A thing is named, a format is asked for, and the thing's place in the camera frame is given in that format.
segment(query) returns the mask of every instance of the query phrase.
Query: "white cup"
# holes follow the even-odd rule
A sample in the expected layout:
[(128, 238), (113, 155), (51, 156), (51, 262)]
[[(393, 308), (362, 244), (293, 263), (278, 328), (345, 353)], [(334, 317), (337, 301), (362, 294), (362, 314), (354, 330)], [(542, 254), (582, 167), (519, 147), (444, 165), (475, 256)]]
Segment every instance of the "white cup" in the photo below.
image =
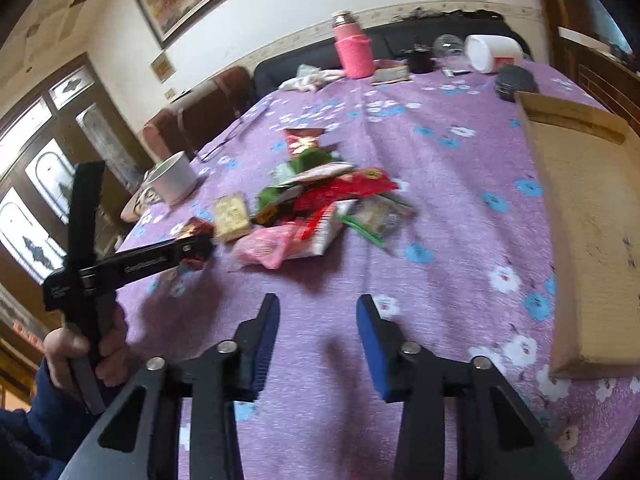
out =
[(483, 74), (498, 72), (505, 64), (522, 64), (520, 44), (506, 36), (471, 34), (466, 37), (465, 54), (471, 66)]
[(191, 194), (196, 183), (196, 173), (189, 159), (184, 152), (178, 152), (153, 168), (143, 187), (152, 187), (168, 205), (176, 205)]

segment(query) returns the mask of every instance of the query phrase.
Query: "metal screw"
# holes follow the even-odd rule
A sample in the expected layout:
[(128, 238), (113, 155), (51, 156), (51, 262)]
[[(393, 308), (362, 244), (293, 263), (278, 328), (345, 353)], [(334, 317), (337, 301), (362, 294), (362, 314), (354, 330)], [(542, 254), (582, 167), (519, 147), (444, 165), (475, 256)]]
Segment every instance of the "metal screw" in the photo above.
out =
[(238, 350), (238, 343), (231, 339), (218, 343), (218, 352), (221, 354), (232, 354), (236, 350)]
[(146, 369), (152, 372), (162, 370), (162, 368), (164, 368), (164, 359), (161, 357), (152, 357), (146, 362)]
[(471, 364), (478, 370), (488, 370), (494, 365), (488, 357), (484, 357), (483, 355), (474, 357)]
[(403, 354), (415, 355), (420, 353), (420, 345), (414, 341), (405, 341), (400, 347)]

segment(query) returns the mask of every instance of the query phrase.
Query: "brown cardboard tray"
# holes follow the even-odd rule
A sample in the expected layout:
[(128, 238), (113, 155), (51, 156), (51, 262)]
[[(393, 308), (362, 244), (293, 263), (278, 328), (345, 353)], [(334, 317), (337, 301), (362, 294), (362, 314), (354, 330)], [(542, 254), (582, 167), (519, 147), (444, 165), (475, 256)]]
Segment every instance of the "brown cardboard tray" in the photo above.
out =
[(640, 138), (597, 108), (519, 92), (556, 268), (550, 370), (640, 373)]

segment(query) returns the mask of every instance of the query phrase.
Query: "purple tablecloth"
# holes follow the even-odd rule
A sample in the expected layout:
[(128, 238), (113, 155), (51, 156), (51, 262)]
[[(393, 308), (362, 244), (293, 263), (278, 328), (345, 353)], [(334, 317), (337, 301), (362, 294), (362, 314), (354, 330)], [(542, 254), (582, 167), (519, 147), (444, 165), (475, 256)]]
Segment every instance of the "purple tablecloth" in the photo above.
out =
[[(597, 105), (550, 67), (527, 67), (541, 92)], [(548, 378), (556, 282), (543, 190), (516, 107), (493, 86), (493, 76), (431, 73), (376, 88), (342, 80), (316, 94), (275, 92), (230, 127), (237, 135), (209, 164), (193, 163), (204, 182), (191, 197), (173, 210), (153, 206), (127, 238), (125, 249), (167, 238), (190, 216), (210, 219), (213, 200), (235, 191), (253, 205), (268, 172), (288, 158), (281, 130), (305, 124), (325, 127), (325, 142), (337, 142), (345, 160), (399, 179), (417, 208), (393, 254), (346, 230), (325, 256), (280, 270), (228, 272), (228, 250), (217, 248), (201, 272), (153, 276), (120, 291), (130, 343), (144, 357), (171, 360), (232, 336), (265, 293), (280, 297), (267, 387), (255, 404), (236, 404), (247, 479), (390, 478), (402, 405), (384, 404), (373, 389), (355, 322), (363, 293), (435, 354), (490, 357), (577, 480), (596, 480), (615, 457), (640, 413), (640, 378)], [(189, 414), (186, 401), (181, 479)], [(447, 441), (453, 478), (451, 433)]]

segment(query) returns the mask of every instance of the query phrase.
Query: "pink thermos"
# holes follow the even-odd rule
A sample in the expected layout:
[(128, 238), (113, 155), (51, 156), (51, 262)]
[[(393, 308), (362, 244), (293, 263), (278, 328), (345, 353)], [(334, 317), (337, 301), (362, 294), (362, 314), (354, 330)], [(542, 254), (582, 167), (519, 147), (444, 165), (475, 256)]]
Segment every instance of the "pink thermos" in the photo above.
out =
[(369, 77), (376, 71), (371, 40), (348, 10), (336, 12), (334, 19), (335, 49), (342, 68), (351, 79)]

